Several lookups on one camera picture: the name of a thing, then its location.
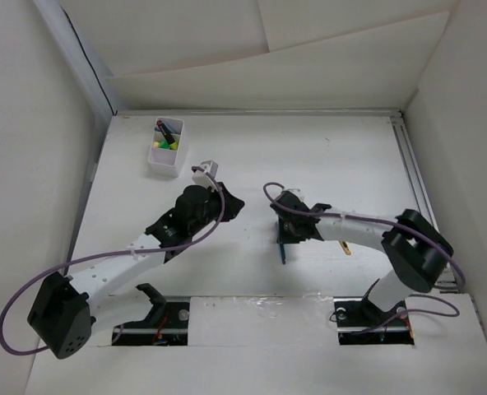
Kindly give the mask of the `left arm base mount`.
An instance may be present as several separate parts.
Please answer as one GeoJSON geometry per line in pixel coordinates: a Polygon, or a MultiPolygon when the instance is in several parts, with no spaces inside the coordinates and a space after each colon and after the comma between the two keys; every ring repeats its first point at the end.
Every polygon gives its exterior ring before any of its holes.
{"type": "Polygon", "coordinates": [[[168,299],[148,283],[136,286],[136,290],[147,297],[151,308],[141,320],[131,320],[116,326],[111,345],[186,346],[191,298],[168,299]]]}

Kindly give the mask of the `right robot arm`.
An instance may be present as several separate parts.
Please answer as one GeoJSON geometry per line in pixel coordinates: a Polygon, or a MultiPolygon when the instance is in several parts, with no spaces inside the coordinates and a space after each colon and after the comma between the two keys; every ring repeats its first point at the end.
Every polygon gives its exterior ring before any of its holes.
{"type": "Polygon", "coordinates": [[[453,256],[450,243],[416,210],[384,218],[322,203],[308,207],[293,190],[273,198],[271,208],[294,243],[345,242],[386,255],[392,269],[369,288],[360,304],[363,319],[371,324],[381,323],[413,293],[428,294],[453,256]]]}

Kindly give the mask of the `light blue pen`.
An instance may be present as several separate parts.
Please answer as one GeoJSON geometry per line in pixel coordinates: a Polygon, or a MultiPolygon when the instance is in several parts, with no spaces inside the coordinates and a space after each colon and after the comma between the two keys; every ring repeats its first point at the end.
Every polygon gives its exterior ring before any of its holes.
{"type": "Polygon", "coordinates": [[[279,243],[278,246],[279,246],[279,251],[280,251],[281,264],[286,265],[285,245],[283,243],[279,243]]]}

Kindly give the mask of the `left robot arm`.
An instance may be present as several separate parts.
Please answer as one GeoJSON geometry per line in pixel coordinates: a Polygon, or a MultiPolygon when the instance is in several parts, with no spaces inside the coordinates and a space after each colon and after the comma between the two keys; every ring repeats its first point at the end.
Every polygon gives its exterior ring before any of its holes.
{"type": "Polygon", "coordinates": [[[136,280],[178,256],[210,223],[231,221],[243,207],[244,201],[225,187],[186,187],[174,207],[148,226],[123,256],[106,258],[70,277],[58,272],[47,276],[29,325],[60,360],[107,328],[130,322],[155,326],[165,314],[166,299],[153,285],[136,280]],[[128,283],[135,285],[125,291],[128,283]]]}

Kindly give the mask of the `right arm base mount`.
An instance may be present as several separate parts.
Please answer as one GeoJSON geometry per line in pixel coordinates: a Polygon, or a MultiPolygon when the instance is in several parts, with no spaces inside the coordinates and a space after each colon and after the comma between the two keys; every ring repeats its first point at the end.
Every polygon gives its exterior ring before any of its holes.
{"type": "Polygon", "coordinates": [[[333,304],[329,320],[336,325],[341,346],[415,344],[408,318],[394,318],[383,324],[393,315],[406,310],[404,300],[388,312],[373,307],[361,296],[335,297],[333,304]]]}

